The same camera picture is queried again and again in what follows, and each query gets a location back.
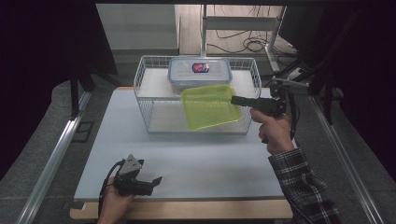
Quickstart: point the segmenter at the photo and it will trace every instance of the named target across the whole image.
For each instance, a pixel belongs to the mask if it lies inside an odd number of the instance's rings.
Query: white wire basket
[[[241,106],[242,117],[232,123],[191,131],[179,95],[167,79],[171,59],[180,56],[143,56],[134,77],[134,94],[149,133],[246,134],[251,122],[249,108]],[[227,59],[233,74],[230,83],[237,96],[260,97],[262,82],[253,58]]]

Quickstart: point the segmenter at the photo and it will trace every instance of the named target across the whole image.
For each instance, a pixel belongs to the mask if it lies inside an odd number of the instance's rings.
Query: black cable
[[[110,178],[110,176],[113,173],[114,169],[116,169],[117,166],[122,166],[124,163],[125,163],[125,160],[118,161],[113,167],[111,167],[110,171],[107,174],[106,179],[103,181],[103,185],[102,185],[102,188],[101,188],[100,193],[99,193],[98,216],[100,216],[100,214],[102,212],[103,200],[105,198],[106,188],[107,188],[107,186],[109,186],[107,184],[108,183],[108,179]]]
[[[251,8],[251,10],[248,12],[247,15],[250,15],[250,12],[253,12],[254,10],[256,10],[256,6],[253,6],[253,7]]]
[[[294,101],[294,95],[291,93],[289,88],[282,86],[282,89],[285,90],[285,92],[289,96],[289,101],[290,101],[290,113],[291,113],[291,124],[290,124],[290,138],[293,139],[294,135],[296,133],[296,128],[297,128],[297,110],[296,110],[296,104]]]
[[[298,123],[298,121],[300,120],[300,107],[296,106],[296,110],[297,110],[297,118],[296,118],[296,123]]]
[[[259,9],[257,10],[257,13],[256,13],[256,17],[258,17],[260,14],[260,8],[262,8],[262,6],[259,6]]]
[[[211,46],[211,47],[214,47],[214,48],[217,48],[217,49],[221,49],[221,50],[223,50],[223,51],[225,51],[227,53],[239,53],[239,52],[242,52],[242,51],[244,51],[246,49],[246,48],[244,48],[244,49],[241,49],[241,50],[238,50],[238,51],[228,51],[227,49],[222,49],[221,47],[219,47],[217,45],[212,45],[212,44],[207,44],[207,45]]]
[[[221,11],[223,12],[223,15],[225,16],[225,12],[223,11],[222,7],[223,7],[223,5],[221,5]],[[216,16],[216,5],[213,5],[213,14]],[[237,34],[234,34],[234,35],[219,36],[218,30],[216,30],[216,35],[217,35],[217,37],[219,39],[227,39],[227,38],[231,38],[231,37],[234,37],[234,36],[237,36],[237,35],[242,35],[242,34],[244,34],[246,32],[248,32],[248,31],[243,31],[243,32],[240,32],[240,33],[237,33]]]
[[[251,49],[249,46],[252,44],[259,44],[259,45],[261,45],[261,47],[259,49]],[[247,39],[244,40],[243,45],[244,45],[245,49],[248,49],[252,52],[259,52],[259,51],[263,50],[265,47],[265,45],[262,43],[262,41],[259,38],[255,38],[255,37],[248,37]]]

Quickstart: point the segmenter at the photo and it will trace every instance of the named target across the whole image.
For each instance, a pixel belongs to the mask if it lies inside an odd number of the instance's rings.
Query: floor
[[[198,54],[199,51],[197,53],[196,50],[199,50],[199,47],[197,48],[196,46],[199,46],[199,44],[192,44],[195,43],[195,40],[192,40],[191,36],[187,35],[186,39],[188,41],[180,43],[180,54]],[[240,40],[235,43],[237,44],[226,44],[223,47],[234,46],[232,50],[236,50],[240,46]],[[283,50],[292,51],[292,47],[287,44],[279,44],[279,47],[283,48]],[[208,53],[224,54],[222,51],[209,51]],[[251,52],[243,52],[242,55],[247,54],[251,54]],[[114,78],[121,81],[125,86],[132,86],[134,72],[131,71],[135,71],[140,56],[139,54],[115,54],[120,75]],[[265,84],[272,75],[268,61],[262,53],[255,53],[252,57],[256,59],[259,65],[260,74],[268,75],[268,77],[263,76],[263,84]],[[282,62],[285,64],[292,62],[292,58],[284,60]],[[96,84],[96,89],[92,93],[82,118],[82,121],[92,123],[91,134],[85,142],[74,141],[68,147],[44,201],[37,211],[34,223],[87,223],[93,221],[73,220],[68,215],[80,175],[90,154],[94,137],[100,127],[101,118],[106,111],[111,92],[115,89],[114,86],[101,78],[95,75],[92,77]],[[57,86],[53,90],[52,101],[45,117],[37,126],[22,154],[1,180],[0,219],[2,223],[15,223],[37,179],[40,177],[41,171],[49,160],[52,150],[56,147],[59,137],[70,119],[71,100],[69,92],[70,86],[68,82]],[[294,92],[301,112],[296,139],[303,146],[312,168],[317,175],[328,183],[328,193],[338,204],[345,223],[370,223],[361,208],[361,202],[351,187],[324,127],[320,124],[318,115],[306,91],[297,88]],[[333,127],[344,144],[346,152],[365,187],[368,189],[372,200],[375,202],[383,222],[396,223],[396,214],[393,211],[394,209],[392,209],[395,207],[396,202],[395,182],[389,177],[389,174],[376,159],[371,149],[348,122],[337,102],[334,102],[332,106]],[[76,134],[75,140],[78,139],[81,139],[81,136]],[[273,220],[220,220],[213,223],[262,223],[264,221],[273,222]],[[157,222],[141,221],[134,223]],[[190,221],[187,223],[208,222]]]

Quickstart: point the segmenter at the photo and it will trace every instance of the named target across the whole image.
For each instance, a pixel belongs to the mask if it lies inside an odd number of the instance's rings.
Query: human hand
[[[134,195],[120,196],[116,188],[114,188],[113,182],[114,176],[108,179],[98,224],[112,224],[119,221],[134,198]]]
[[[268,140],[267,150],[271,155],[294,149],[290,139],[290,120],[288,116],[283,115],[274,119],[255,108],[250,109],[250,115],[253,121],[262,124],[259,129],[259,137]]]

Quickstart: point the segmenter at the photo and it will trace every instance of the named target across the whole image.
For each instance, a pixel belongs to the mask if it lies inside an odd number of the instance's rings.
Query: plaid shirt
[[[269,161],[290,203],[292,223],[342,223],[327,196],[326,183],[315,176],[300,148],[271,156]]]

